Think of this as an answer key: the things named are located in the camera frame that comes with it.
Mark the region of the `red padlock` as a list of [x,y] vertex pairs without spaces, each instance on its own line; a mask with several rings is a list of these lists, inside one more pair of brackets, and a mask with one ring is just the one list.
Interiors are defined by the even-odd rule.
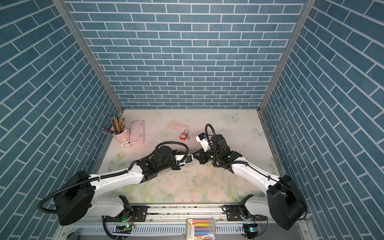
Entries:
[[181,133],[181,135],[180,135],[180,140],[185,141],[185,140],[188,138],[188,136],[189,136],[189,130],[186,129],[186,130],[184,130],[184,131]]

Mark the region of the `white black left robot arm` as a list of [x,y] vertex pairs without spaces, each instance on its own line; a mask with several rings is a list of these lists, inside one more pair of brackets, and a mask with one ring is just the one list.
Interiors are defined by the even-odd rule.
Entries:
[[119,196],[116,200],[104,201],[100,196],[127,185],[147,182],[163,170],[180,170],[192,160],[189,154],[161,146],[150,157],[133,161],[129,168],[121,171],[100,175],[88,175],[85,171],[80,171],[54,197],[59,223],[67,226],[83,217],[129,215],[131,209],[126,197]]

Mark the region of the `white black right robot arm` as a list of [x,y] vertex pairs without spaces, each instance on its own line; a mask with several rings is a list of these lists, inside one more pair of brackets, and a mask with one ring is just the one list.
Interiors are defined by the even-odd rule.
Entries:
[[201,133],[196,137],[196,141],[202,147],[193,155],[200,164],[212,162],[215,168],[223,168],[244,178],[267,197],[266,200],[261,200],[255,195],[248,195],[241,200],[238,213],[243,219],[249,220],[261,215],[273,219],[281,228],[289,230],[306,216],[307,204],[291,177],[279,177],[255,166],[240,153],[232,151],[222,135],[209,137]]

